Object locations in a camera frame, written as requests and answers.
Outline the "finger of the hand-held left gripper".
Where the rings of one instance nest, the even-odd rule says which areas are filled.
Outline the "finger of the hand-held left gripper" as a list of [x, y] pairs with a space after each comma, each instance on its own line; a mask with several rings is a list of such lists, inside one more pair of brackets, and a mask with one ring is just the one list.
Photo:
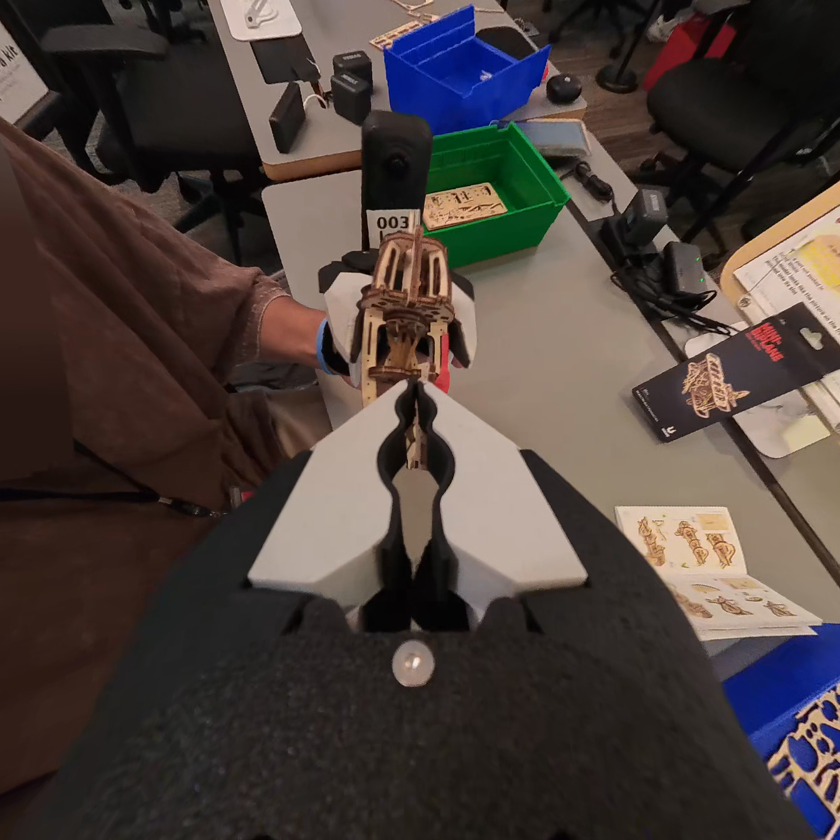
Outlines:
[[450, 275], [454, 317], [449, 324], [449, 350], [463, 369], [472, 367], [478, 346], [475, 290], [461, 275]]
[[375, 389], [375, 311], [364, 305], [370, 284], [369, 275], [340, 272], [324, 293], [324, 369], [359, 389]]

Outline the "wooden model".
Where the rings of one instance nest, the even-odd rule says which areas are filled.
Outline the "wooden model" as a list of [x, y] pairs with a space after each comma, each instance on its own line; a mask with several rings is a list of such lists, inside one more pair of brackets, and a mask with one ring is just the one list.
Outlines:
[[362, 407], [392, 385], [416, 379], [447, 392], [448, 328], [455, 320], [447, 249], [422, 226], [381, 243], [358, 302], [351, 377]]

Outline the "person's left forearm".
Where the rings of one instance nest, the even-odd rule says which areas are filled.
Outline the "person's left forearm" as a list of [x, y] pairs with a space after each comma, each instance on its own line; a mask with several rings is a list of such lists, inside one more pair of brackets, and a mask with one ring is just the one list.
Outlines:
[[229, 265], [224, 278], [235, 282], [239, 300], [217, 362], [218, 379], [227, 381], [235, 367], [252, 362], [319, 365], [326, 314], [291, 295], [284, 270], [268, 276], [258, 268]]

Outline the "black model packaging card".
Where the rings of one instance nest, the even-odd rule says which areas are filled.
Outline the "black model packaging card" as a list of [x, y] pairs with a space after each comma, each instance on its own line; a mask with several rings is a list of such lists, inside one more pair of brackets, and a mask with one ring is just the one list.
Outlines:
[[838, 342], [798, 303], [635, 386], [632, 394], [667, 443], [798, 392], [838, 367]]

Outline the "blue plastic bin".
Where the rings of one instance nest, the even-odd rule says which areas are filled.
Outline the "blue plastic bin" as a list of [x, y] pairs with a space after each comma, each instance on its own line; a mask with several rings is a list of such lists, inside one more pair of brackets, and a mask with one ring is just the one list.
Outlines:
[[425, 120], [434, 135], [486, 127], [528, 103], [550, 51], [513, 58], [478, 38], [475, 7], [462, 7], [385, 49], [391, 110]]

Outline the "black power bank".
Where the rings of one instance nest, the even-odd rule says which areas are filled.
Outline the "black power bank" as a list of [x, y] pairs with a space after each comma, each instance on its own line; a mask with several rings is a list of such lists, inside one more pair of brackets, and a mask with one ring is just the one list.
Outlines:
[[292, 150], [306, 121], [306, 109], [299, 83], [289, 82], [269, 116], [269, 130], [276, 149], [282, 154]]

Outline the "green plastic bin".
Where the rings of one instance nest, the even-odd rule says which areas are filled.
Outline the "green plastic bin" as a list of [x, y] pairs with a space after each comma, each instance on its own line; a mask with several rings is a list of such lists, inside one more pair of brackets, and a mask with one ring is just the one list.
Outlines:
[[539, 245], [569, 201], [552, 167], [515, 123], [434, 138], [427, 194], [491, 183], [506, 215], [425, 233], [442, 242], [457, 268]]

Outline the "black mat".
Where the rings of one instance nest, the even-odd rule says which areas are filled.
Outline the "black mat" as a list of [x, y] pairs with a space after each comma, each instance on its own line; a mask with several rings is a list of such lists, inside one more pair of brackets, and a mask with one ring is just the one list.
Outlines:
[[250, 46], [266, 84], [320, 82], [320, 69], [303, 34], [253, 40]]

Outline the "blue-grey pouch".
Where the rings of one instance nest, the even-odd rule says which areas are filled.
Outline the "blue-grey pouch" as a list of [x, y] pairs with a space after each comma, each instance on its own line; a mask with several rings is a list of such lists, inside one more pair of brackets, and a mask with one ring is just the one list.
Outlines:
[[579, 119], [517, 121], [520, 131], [545, 158], [582, 159], [592, 153], [589, 134]]

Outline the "black pouch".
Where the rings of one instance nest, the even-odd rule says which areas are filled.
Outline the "black pouch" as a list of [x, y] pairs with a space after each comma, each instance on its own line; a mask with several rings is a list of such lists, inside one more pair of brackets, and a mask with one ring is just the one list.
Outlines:
[[513, 60], [524, 60], [539, 51], [528, 36], [514, 27], [499, 26], [483, 28], [476, 31], [476, 37]]

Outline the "white desk lamp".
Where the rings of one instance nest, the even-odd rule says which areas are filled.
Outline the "white desk lamp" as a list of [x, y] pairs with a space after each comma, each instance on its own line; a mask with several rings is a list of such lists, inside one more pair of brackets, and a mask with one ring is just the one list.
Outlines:
[[220, 1], [231, 36], [240, 42], [295, 38], [301, 22], [289, 1]]

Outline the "black charger with battery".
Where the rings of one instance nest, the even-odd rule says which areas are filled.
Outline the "black charger with battery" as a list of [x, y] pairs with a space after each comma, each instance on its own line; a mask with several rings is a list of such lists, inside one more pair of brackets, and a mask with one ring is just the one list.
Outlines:
[[659, 190], [640, 188], [627, 208], [602, 220], [599, 231], [606, 252], [616, 266], [657, 253], [654, 240], [668, 222], [665, 196]]

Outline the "black stand base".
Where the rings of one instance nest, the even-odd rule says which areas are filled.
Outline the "black stand base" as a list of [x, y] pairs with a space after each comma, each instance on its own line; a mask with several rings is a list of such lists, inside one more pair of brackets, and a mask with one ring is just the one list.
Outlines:
[[652, 1], [647, 9], [643, 23], [636, 26], [632, 39], [620, 59], [604, 66], [595, 75], [596, 84], [603, 90], [619, 95], [634, 92], [638, 87], [637, 74], [631, 68], [631, 61], [640, 45], [645, 32], [657, 11], [659, 1]]

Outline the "person's brown shirt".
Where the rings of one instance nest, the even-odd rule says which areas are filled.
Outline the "person's brown shirt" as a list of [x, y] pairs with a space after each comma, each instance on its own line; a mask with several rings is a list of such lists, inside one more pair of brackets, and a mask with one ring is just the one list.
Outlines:
[[217, 378], [235, 265], [6, 121], [2, 207], [5, 795], [58, 770], [232, 496], [332, 428], [317, 384]]

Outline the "blue plastic tray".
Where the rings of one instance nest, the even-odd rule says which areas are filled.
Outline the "blue plastic tray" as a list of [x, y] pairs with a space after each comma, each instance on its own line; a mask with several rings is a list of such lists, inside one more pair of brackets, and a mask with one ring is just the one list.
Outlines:
[[784, 642], [741, 673], [724, 690], [743, 730], [764, 761], [794, 728], [795, 715], [815, 698], [839, 687], [839, 625]]

